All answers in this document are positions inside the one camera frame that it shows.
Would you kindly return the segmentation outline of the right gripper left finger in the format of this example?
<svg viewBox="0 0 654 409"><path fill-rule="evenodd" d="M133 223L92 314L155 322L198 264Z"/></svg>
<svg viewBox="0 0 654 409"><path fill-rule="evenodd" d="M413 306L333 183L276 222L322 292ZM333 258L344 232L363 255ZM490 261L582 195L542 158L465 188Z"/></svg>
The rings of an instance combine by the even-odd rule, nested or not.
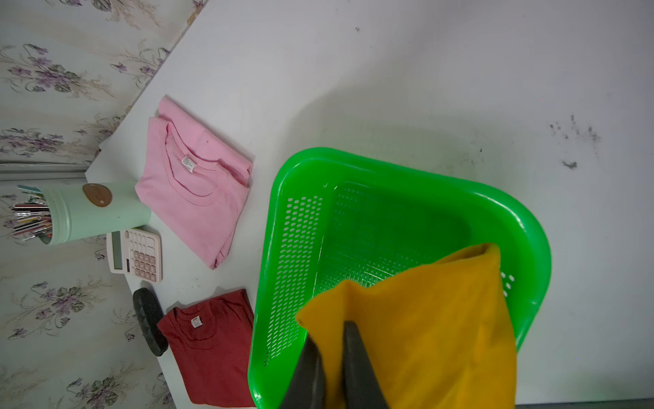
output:
<svg viewBox="0 0 654 409"><path fill-rule="evenodd" d="M307 336L279 409L323 409L325 385L325 370L320 351L313 339Z"/></svg>

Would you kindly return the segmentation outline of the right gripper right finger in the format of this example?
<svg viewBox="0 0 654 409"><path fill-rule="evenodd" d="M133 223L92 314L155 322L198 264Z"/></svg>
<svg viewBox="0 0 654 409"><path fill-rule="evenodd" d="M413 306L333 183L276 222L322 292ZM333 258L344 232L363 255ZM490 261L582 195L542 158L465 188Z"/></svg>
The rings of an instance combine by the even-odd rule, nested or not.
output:
<svg viewBox="0 0 654 409"><path fill-rule="evenodd" d="M389 409L359 328L352 321L344 323L342 371L348 409Z"/></svg>

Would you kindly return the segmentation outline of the green plastic basket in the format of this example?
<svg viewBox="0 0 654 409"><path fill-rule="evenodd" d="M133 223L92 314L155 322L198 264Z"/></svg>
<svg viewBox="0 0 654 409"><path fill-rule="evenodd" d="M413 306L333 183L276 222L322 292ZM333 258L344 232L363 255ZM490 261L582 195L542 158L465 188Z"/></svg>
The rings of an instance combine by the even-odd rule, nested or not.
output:
<svg viewBox="0 0 654 409"><path fill-rule="evenodd" d="M283 400L307 333L296 314L350 279L374 284L470 245L500 247L504 296L522 344L550 283L548 238L495 187L331 148L293 155L272 185L255 302L249 386L255 405Z"/></svg>

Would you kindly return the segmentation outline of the yellow t-shirt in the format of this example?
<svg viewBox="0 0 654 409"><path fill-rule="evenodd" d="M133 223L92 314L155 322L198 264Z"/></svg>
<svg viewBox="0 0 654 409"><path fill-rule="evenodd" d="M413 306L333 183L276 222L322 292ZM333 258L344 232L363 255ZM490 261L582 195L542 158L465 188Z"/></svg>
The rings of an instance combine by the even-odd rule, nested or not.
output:
<svg viewBox="0 0 654 409"><path fill-rule="evenodd" d="M343 332L354 323L393 408L511 408L517 352L497 245L474 245L364 287L343 281L296 315L325 370L325 405L346 405Z"/></svg>

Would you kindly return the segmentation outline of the dark red t-shirt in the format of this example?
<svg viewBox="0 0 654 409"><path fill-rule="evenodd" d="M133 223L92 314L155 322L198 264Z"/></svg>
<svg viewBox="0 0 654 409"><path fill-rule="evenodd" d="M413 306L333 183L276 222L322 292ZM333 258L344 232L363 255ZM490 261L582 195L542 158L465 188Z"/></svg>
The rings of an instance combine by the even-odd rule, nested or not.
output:
<svg viewBox="0 0 654 409"><path fill-rule="evenodd" d="M245 289L173 308L158 322L192 403L254 407L248 385L253 324Z"/></svg>

